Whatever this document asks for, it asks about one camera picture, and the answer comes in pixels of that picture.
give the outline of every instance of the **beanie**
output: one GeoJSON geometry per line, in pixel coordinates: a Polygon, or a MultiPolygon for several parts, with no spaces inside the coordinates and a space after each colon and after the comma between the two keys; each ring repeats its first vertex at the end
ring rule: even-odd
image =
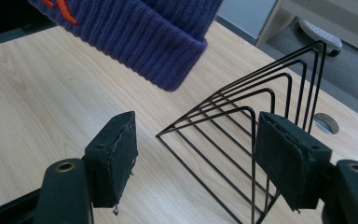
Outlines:
{"type": "Polygon", "coordinates": [[[207,47],[222,0],[29,0],[43,14],[165,91],[207,47]]]}

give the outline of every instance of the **red logo on hat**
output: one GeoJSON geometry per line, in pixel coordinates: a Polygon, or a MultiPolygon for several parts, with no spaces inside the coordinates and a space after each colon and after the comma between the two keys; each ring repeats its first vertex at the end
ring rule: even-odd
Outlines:
{"type": "MultiPolygon", "coordinates": [[[[51,2],[51,0],[42,0],[42,2],[50,8],[54,8],[54,4],[51,2]]],[[[71,22],[73,25],[76,25],[77,21],[71,15],[71,12],[69,11],[68,6],[66,5],[66,0],[57,0],[57,5],[58,8],[60,9],[63,18],[71,22]]]]}

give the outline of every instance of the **purple knit hat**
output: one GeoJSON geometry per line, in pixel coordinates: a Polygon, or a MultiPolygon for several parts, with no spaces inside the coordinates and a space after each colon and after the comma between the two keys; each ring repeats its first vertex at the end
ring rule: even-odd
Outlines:
{"type": "Polygon", "coordinates": [[[207,43],[222,0],[29,0],[73,35],[165,91],[176,90],[207,43]]]}

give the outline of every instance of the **wire file holder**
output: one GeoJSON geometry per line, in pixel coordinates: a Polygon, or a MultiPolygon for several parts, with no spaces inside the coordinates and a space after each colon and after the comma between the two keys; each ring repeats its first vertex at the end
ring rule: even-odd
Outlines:
{"type": "Polygon", "coordinates": [[[318,41],[268,64],[216,91],[157,134],[234,222],[261,223],[280,195],[253,158],[258,113],[279,114],[310,133],[325,52],[318,41]],[[287,70],[292,67],[302,71],[299,82],[287,70]]]}

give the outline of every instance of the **wooden table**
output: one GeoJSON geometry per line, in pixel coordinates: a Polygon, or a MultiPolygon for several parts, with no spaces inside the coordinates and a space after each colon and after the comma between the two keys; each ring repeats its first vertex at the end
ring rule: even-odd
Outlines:
{"type": "MultiPolygon", "coordinates": [[[[119,215],[95,209],[95,223],[234,223],[155,137],[217,89],[273,60],[214,23],[209,47],[175,92],[57,27],[0,45],[0,205],[41,186],[55,161],[81,158],[114,115],[136,113],[139,158],[119,215]]],[[[316,112],[339,133],[312,134],[334,149],[333,162],[358,160],[358,114],[321,92],[316,112]]],[[[293,213],[277,201],[265,223],[320,223],[320,211],[293,213]]]]}

